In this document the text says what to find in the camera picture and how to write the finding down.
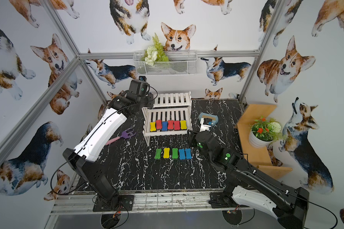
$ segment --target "potted plant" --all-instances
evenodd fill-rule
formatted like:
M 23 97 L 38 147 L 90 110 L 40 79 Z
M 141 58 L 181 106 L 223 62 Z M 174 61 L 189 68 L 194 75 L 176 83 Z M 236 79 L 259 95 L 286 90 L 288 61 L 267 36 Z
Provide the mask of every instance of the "potted plant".
M 274 119 L 268 122 L 266 118 L 261 116 L 255 121 L 256 123 L 251 126 L 251 131 L 248 136 L 248 142 L 252 147 L 266 147 L 268 144 L 283 137 L 281 133 L 282 127 Z

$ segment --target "black cable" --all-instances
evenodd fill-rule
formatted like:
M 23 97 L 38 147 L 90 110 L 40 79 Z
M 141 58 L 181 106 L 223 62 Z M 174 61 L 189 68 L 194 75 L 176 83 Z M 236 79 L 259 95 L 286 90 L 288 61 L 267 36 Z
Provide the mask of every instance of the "black cable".
M 120 224 L 119 226 L 117 226 L 117 227 L 109 227 L 108 229 L 118 228 L 118 227 L 121 227 L 124 223 L 126 223 L 126 221 L 129 219 L 129 211 L 125 207 L 124 207 L 124 209 L 127 211 L 127 218 L 126 218 L 126 220 L 122 224 Z M 104 226 L 105 223 L 107 223 L 111 219 L 113 219 L 113 217 L 111 217 L 111 218 L 107 219 L 105 222 L 103 222 L 102 223 L 102 227 Z
M 127 108 L 127 107 L 134 106 L 134 105 L 136 105 L 136 104 L 137 104 L 137 103 L 131 104 L 131 105 L 129 105 L 129 106 L 123 107 L 123 108 L 121 108 L 121 109 L 119 109 L 119 110 L 113 112 L 112 114 L 110 114 L 110 115 L 104 120 L 104 122 L 105 122 L 111 115 L 113 115 L 113 114 L 115 114 L 115 113 L 117 113 L 117 112 L 119 112 L 119 111 L 121 111 L 121 110 L 123 110 L 123 109 L 125 109 L 125 108 Z M 80 153 L 80 151 L 83 149 L 83 147 L 84 147 L 84 146 L 88 143 L 88 141 L 92 138 L 92 136 L 94 135 L 94 133 L 104 124 L 104 122 L 102 122 L 102 123 L 97 127 L 97 129 L 92 133 L 92 135 L 91 135 L 91 136 L 88 138 L 88 140 L 84 143 L 84 145 L 83 145 L 82 148 L 78 151 L 78 153 Z M 74 188 L 71 192 L 69 191 L 69 192 L 67 192 L 67 193 L 65 193 L 65 194 L 60 194 L 60 193 L 55 192 L 54 188 L 52 187 L 52 180 L 54 179 L 54 176 L 55 176 L 56 172 L 57 172 L 61 167 L 63 167 L 66 163 L 68 163 L 69 161 L 73 160 L 73 159 L 78 155 L 78 153 L 76 153 L 71 159 L 67 160 L 65 163 L 63 163 L 62 165 L 60 165 L 60 167 L 59 167 L 58 169 L 56 169 L 55 172 L 54 172 L 54 174 L 52 175 L 51 180 L 50 180 L 50 187 L 51 187 L 51 190 L 52 190 L 55 194 L 57 194 L 57 195 L 67 195 L 67 194 L 69 194 L 69 193 L 72 193 L 74 190 L 76 190 L 76 189 L 78 188 L 78 187 L 76 187 L 76 188 Z
M 243 223 L 239 223 L 239 224 L 237 224 L 237 225 L 242 225 L 242 224 L 244 224 L 244 223 L 247 223 L 247 222 L 251 221 L 254 217 L 255 217 L 255 208 L 253 208 L 253 216 L 252 216 L 248 221 L 243 222 Z
M 248 167 L 249 167 L 249 168 L 251 169 L 251 171 L 252 171 L 252 168 L 251 168 L 250 164 L 248 163 L 248 155 L 247 155 L 247 164 L 248 164 Z M 260 175 L 258 175 L 257 173 L 255 173 L 255 175 L 258 176 L 258 177 L 260 177 L 260 178 L 261 178 L 262 180 L 264 180 L 266 183 L 268 183 L 268 184 L 270 184 L 270 185 L 276 187 L 276 188 L 279 189 L 279 190 L 282 190 L 283 192 L 286 192 L 286 190 L 283 190 L 283 189 L 281 189 L 280 187 L 275 186 L 274 184 L 272 184 L 272 183 L 270 183 L 269 181 L 267 181 L 267 180 L 265 180 L 264 178 L 262 178 L 262 177 L 261 177 Z M 338 218 L 337 218 L 336 215 L 335 215 L 332 211 L 330 211 L 329 209 L 327 209 L 327 208 L 325 208 L 325 207 L 322 207 L 321 205 L 315 204 L 315 203 L 313 203 L 313 202 L 311 202 L 311 201 L 308 201 L 307 199 L 304 199 L 304 198 L 295 196 L 295 195 L 293 195 L 293 194 L 291 194 L 291 193 L 289 193 L 289 192 L 288 192 L 288 194 L 291 195 L 291 196 L 294 196 L 295 198 L 298 198 L 298 199 L 300 199 L 300 200 L 304 200 L 304 201 L 306 201 L 306 202 L 308 202 L 308 203 L 310 203 L 310 204 L 316 205 L 317 207 L 323 208 L 323 209 L 325 209 L 326 211 L 330 212 L 330 213 L 335 217 L 336 222 L 335 222 L 335 225 L 334 225 L 333 227 L 329 228 L 329 229 L 334 229 L 334 228 L 337 226 L 337 224 L 338 224 Z

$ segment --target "white slatted rack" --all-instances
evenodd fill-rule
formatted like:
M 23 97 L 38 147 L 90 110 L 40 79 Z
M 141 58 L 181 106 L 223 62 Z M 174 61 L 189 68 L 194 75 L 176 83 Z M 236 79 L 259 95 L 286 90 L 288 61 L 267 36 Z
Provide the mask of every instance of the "white slatted rack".
M 151 136 L 162 135 L 185 135 L 187 130 L 180 131 L 154 131 L 150 132 L 150 123 L 161 119 L 162 122 L 174 120 L 186 120 L 188 130 L 192 130 L 191 125 L 191 92 L 189 93 L 173 93 L 158 94 L 154 100 L 153 108 L 143 107 L 144 130 L 143 135 L 147 145 L 149 146 Z

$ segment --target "wall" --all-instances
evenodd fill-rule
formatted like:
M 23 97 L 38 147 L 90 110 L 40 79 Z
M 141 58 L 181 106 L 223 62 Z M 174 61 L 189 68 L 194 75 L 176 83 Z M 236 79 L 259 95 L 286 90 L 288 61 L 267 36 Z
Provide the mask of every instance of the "wall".
M 0 229 L 45 227 L 56 198 L 49 183 L 65 162 L 62 153 L 77 145 L 88 127 L 97 123 L 102 102 L 80 67 L 75 73 L 83 80 L 77 88 L 79 97 L 71 99 L 62 115 L 46 107 L 0 167 Z M 60 170 L 52 185 L 64 193 L 69 191 L 74 171 L 68 164 Z
M 173 0 L 144 0 L 140 14 L 134 13 L 139 3 L 137 0 L 132 1 L 132 6 L 128 6 L 124 0 L 112 2 L 120 2 L 131 13 L 130 18 L 124 17 L 120 11 L 115 12 L 115 8 L 118 9 L 115 4 L 110 8 L 110 0 L 76 1 L 73 8 L 79 13 L 77 19 L 65 11 L 59 12 L 80 52 L 85 53 L 88 48 L 92 52 L 144 50 L 151 44 L 151 41 L 144 40 L 138 32 L 145 23 L 147 34 L 153 36 L 156 33 L 164 45 L 166 38 L 161 30 L 161 22 L 174 30 L 184 30 L 195 25 L 195 33 L 189 39 L 191 50 L 211 50 L 216 44 L 219 45 L 219 50 L 254 50 L 260 44 L 258 38 L 261 32 L 258 27 L 265 0 L 234 0 L 230 3 L 231 11 L 226 15 L 222 14 L 219 6 L 211 6 L 200 0 L 185 1 L 183 14 L 177 13 Z M 123 30 L 125 34 L 121 34 L 114 19 L 125 21 L 136 30 L 132 44 L 127 43 L 126 34 L 129 30 L 125 29 L 126 33 Z
M 241 63 L 246 62 L 247 66 L 251 65 L 253 62 L 253 57 L 225 57 L 223 61 L 227 63 Z M 89 63 L 89 66 L 95 66 L 94 61 L 86 61 Z M 115 84 L 115 88 L 112 88 L 112 85 L 109 85 L 110 82 L 106 80 L 104 74 L 93 74 L 96 78 L 98 85 L 101 87 L 102 91 L 105 93 L 107 99 L 111 100 L 113 94 L 120 94 L 122 90 L 128 90 L 130 81 L 132 77 L 134 77 L 133 73 L 129 73 L 133 71 L 135 67 L 133 66 L 133 61 L 130 59 L 112 59 L 112 60 L 104 60 L 108 66 L 112 66 L 114 68 L 122 69 L 121 73 L 116 73 L 114 71 L 114 75 L 116 77 L 122 74 L 128 75 L 125 80 L 117 82 Z M 123 69 L 120 66 L 129 65 L 128 70 Z M 98 72 L 99 68 L 94 68 L 96 71 L 90 68 L 92 73 Z M 228 70 L 237 69 L 237 67 L 226 67 Z M 241 78 L 239 75 L 231 74 L 226 79 L 220 80 L 216 85 L 212 83 L 212 79 L 208 78 L 207 76 L 207 64 L 205 61 L 201 60 L 200 58 L 197 60 L 197 74 L 190 75 L 190 76 L 147 76 L 148 83 L 154 87 L 158 93 L 177 93 L 177 92 L 188 92 L 191 91 L 192 98 L 238 98 L 238 94 L 241 93 L 242 87 L 246 82 L 246 75 L 243 74 L 244 78 Z
M 283 142 L 284 147 L 279 141 L 273 147 L 275 157 L 284 166 L 293 168 L 282 179 L 288 185 L 307 188 L 312 202 L 329 208 L 339 217 L 339 211 L 344 208 L 344 29 L 335 18 L 325 23 L 322 30 L 316 32 L 316 37 L 312 36 L 323 3 L 324 0 L 303 1 L 292 22 L 277 39 L 277 47 L 273 45 L 274 36 L 270 38 L 261 61 L 278 61 L 261 63 L 258 75 L 265 77 L 263 83 L 255 74 L 246 99 L 249 104 L 277 104 L 271 116 L 283 126 L 293 117 L 284 130 L 287 134 L 288 127 L 290 132 L 289 139 Z M 339 6 L 328 10 L 342 12 Z M 321 11 L 320 17 L 322 15 L 330 14 Z M 287 18 L 281 18 L 277 31 L 285 27 L 285 20 Z M 292 36 L 297 53 L 292 44 L 289 45 L 292 50 L 286 51 Z M 270 68 L 273 63 L 277 64 L 276 69 Z M 284 74 L 278 74 L 283 64 L 286 64 Z M 265 83 L 271 89 L 268 96 L 265 95 Z M 277 103 L 273 93 L 280 93 Z M 329 212 L 310 204 L 306 227 L 330 228 L 334 221 Z M 340 222 L 336 228 L 344 228 L 344 225 Z
M 31 46 L 47 47 L 52 43 L 53 34 L 57 34 L 62 44 L 58 44 L 62 49 L 62 52 L 58 51 L 58 53 L 59 56 L 60 53 L 63 54 L 57 62 L 64 59 L 64 55 L 69 61 L 74 57 L 66 47 L 60 33 L 51 23 L 44 8 L 31 5 L 31 9 L 32 16 L 37 19 L 35 23 L 40 24 L 38 28 L 27 22 L 9 1 L 0 0 L 0 30 L 4 34 L 0 34 L 2 45 L 0 47 L 0 73 L 11 72 L 10 75 L 16 78 L 9 80 L 8 77 L 0 76 L 0 80 L 9 80 L 9 83 L 13 85 L 11 89 L 0 86 L 0 142 L 49 86 L 51 75 L 49 63 L 39 58 L 32 51 Z M 5 36 L 14 46 L 14 48 L 10 48 L 10 51 L 4 45 Z M 17 56 L 24 66 L 23 69 L 27 69 L 27 78 L 23 77 L 17 70 Z

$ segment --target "wooden shelf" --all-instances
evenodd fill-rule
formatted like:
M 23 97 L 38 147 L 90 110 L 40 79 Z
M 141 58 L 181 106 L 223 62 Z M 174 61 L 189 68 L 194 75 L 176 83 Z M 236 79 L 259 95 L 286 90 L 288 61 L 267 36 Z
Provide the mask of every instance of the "wooden shelf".
M 239 131 L 239 139 L 241 141 L 242 151 L 243 153 L 247 153 L 248 161 L 262 172 L 277 180 L 292 171 L 292 168 L 273 166 L 266 147 L 257 149 L 252 147 L 248 142 L 248 135 L 251 130 L 250 127 L 255 123 L 255 119 L 260 116 L 268 117 L 276 107 L 276 105 L 264 104 L 248 105 L 247 109 L 235 125 L 235 128 L 237 128 Z

